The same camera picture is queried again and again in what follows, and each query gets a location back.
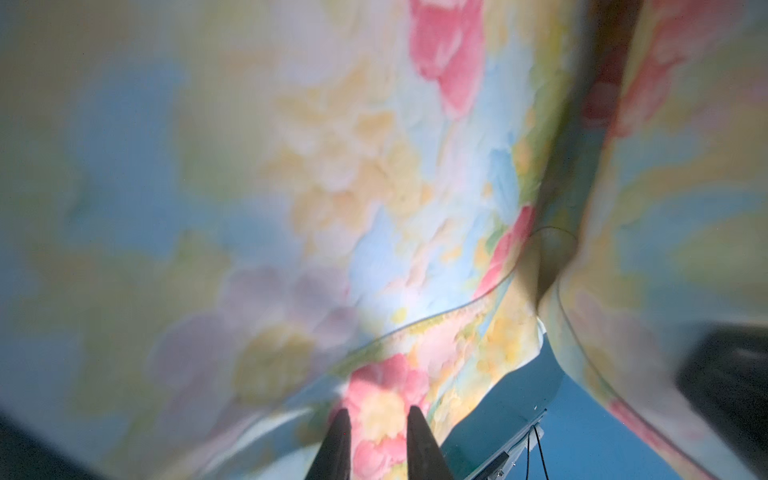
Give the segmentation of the pink floral skirt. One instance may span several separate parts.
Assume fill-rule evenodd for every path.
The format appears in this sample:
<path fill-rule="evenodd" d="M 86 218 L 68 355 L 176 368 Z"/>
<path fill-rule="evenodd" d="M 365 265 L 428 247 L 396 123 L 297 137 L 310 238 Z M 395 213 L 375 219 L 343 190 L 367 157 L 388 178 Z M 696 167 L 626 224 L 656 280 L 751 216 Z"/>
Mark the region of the pink floral skirt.
<path fill-rule="evenodd" d="M 112 479 L 406 475 L 549 341 L 685 479 L 767 325 L 763 1 L 5 1 L 1 414 Z"/>

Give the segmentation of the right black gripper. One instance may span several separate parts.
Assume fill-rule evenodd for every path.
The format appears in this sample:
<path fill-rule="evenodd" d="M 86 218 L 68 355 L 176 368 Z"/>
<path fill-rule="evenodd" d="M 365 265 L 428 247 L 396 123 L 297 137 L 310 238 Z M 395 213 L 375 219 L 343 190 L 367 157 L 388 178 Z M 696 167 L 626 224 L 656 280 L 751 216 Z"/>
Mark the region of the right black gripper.
<path fill-rule="evenodd" d="M 725 327 L 689 355 L 676 386 L 754 474 L 767 472 L 767 329 Z"/>

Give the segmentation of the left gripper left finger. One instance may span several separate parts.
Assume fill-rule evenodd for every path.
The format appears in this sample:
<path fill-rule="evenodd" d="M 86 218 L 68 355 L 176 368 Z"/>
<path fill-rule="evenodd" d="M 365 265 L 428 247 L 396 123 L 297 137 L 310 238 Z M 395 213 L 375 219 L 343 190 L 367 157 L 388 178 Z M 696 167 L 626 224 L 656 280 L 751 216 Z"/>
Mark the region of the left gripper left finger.
<path fill-rule="evenodd" d="M 305 480 L 351 478 L 351 420 L 346 408 L 338 410 L 305 476 Z"/>

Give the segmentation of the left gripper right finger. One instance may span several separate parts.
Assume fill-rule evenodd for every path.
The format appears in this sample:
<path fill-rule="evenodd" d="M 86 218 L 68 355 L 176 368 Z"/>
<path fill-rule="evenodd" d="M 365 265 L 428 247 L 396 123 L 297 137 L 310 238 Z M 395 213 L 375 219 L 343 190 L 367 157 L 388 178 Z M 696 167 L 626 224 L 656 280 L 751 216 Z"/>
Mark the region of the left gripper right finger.
<path fill-rule="evenodd" d="M 407 415 L 407 478 L 409 480 L 453 480 L 429 425 L 418 406 Z"/>

